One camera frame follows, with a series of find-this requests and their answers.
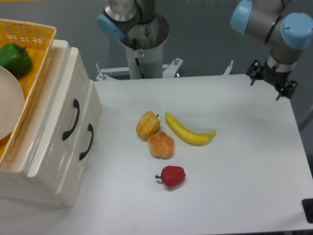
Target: toy fruit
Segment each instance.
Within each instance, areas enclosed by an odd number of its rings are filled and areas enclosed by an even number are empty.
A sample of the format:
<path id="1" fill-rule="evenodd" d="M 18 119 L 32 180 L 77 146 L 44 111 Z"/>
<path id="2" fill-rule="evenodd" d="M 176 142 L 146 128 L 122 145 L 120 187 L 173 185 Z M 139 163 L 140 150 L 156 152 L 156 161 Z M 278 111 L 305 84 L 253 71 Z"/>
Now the toy fruit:
<path id="1" fill-rule="evenodd" d="M 148 138 L 149 150 L 155 158 L 169 159 L 174 152 L 174 140 L 165 132 L 160 131 Z"/>
<path id="2" fill-rule="evenodd" d="M 165 113 L 165 120 L 168 126 L 177 134 L 180 138 L 189 144 L 203 145 L 208 143 L 216 134 L 213 130 L 210 133 L 195 133 L 186 128 L 181 122 L 171 113 Z"/>
<path id="3" fill-rule="evenodd" d="M 160 127 L 160 121 L 157 116 L 152 111 L 147 111 L 139 120 L 136 132 L 144 140 L 147 140 Z"/>
<path id="4" fill-rule="evenodd" d="M 156 175 L 156 179 L 162 179 L 167 187 L 175 187 L 181 184 L 186 177 L 185 171 L 180 166 L 168 165 L 163 168 L 161 176 Z"/>
<path id="5" fill-rule="evenodd" d="M 25 47 L 15 43 L 8 43 L 1 47 L 0 66 L 10 71 L 15 77 L 26 73 L 31 64 Z"/>

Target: blue joint cover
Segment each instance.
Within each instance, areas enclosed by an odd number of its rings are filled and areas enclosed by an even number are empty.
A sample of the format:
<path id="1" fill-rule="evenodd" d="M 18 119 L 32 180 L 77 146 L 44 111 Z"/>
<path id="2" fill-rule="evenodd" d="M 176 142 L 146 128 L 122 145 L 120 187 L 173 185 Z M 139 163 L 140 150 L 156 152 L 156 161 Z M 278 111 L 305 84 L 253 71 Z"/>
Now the blue joint cover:
<path id="1" fill-rule="evenodd" d="M 305 49 L 313 37 L 313 19 L 305 13 L 291 13 L 283 19 L 280 34 L 291 48 Z"/>
<path id="2" fill-rule="evenodd" d="M 124 33 L 105 15 L 99 14 L 97 23 L 100 29 L 114 41 L 120 41 L 125 37 Z"/>
<path id="3" fill-rule="evenodd" d="M 230 26 L 238 32 L 245 34 L 249 23 L 252 1 L 242 0 L 237 6 L 230 20 Z"/>

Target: drawer handle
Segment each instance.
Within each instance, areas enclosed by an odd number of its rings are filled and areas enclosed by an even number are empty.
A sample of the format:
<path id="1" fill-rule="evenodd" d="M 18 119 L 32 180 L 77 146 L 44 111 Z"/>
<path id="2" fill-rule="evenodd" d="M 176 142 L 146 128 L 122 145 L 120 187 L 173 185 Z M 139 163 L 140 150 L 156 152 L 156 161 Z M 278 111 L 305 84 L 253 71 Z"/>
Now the drawer handle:
<path id="1" fill-rule="evenodd" d="M 77 123 L 78 123 L 78 118 L 79 118 L 79 102 L 77 99 L 74 99 L 73 101 L 73 107 L 77 109 L 77 114 L 76 114 L 76 118 L 75 118 L 75 121 L 74 121 L 74 125 L 73 127 L 69 130 L 69 131 L 65 131 L 63 133 L 63 136 L 62 136 L 62 140 L 65 141 L 75 130 L 76 126 L 77 126 Z"/>
<path id="2" fill-rule="evenodd" d="M 90 139 L 90 142 L 89 142 L 89 146 L 88 146 L 88 149 L 81 153 L 79 155 L 79 160 L 81 161 L 82 159 L 84 159 L 84 157 L 89 153 L 90 149 L 91 149 L 91 146 L 92 146 L 92 142 L 93 142 L 93 127 L 92 125 L 89 123 L 88 125 L 88 130 L 91 132 L 91 139 Z"/>

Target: yellow basket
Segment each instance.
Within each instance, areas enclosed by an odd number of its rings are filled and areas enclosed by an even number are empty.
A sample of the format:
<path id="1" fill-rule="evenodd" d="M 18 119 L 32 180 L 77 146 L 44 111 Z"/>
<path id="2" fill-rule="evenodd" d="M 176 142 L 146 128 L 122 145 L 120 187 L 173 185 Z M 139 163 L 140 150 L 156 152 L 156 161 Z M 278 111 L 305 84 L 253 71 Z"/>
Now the yellow basket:
<path id="1" fill-rule="evenodd" d="M 17 136 L 22 134 L 22 124 L 28 122 L 32 103 L 43 84 L 39 79 L 49 49 L 56 34 L 56 28 L 37 23 L 0 19 L 0 47 L 7 43 L 16 43 L 26 47 L 32 60 L 32 67 L 25 75 L 17 77 L 24 92 L 25 104 L 21 116 L 10 135 L 0 140 L 0 165 L 17 146 Z"/>

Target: banana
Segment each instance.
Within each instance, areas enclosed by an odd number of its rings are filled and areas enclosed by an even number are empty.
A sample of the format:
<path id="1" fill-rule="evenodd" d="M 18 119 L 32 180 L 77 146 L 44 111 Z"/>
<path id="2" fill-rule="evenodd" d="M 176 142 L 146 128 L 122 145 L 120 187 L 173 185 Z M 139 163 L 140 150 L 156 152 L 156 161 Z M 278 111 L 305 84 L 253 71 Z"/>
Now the banana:
<path id="1" fill-rule="evenodd" d="M 180 138 L 192 145 L 204 145 L 208 143 L 216 134 L 213 130 L 210 133 L 195 133 L 186 128 L 173 114 L 165 113 L 165 120 L 168 126 L 177 134 Z"/>

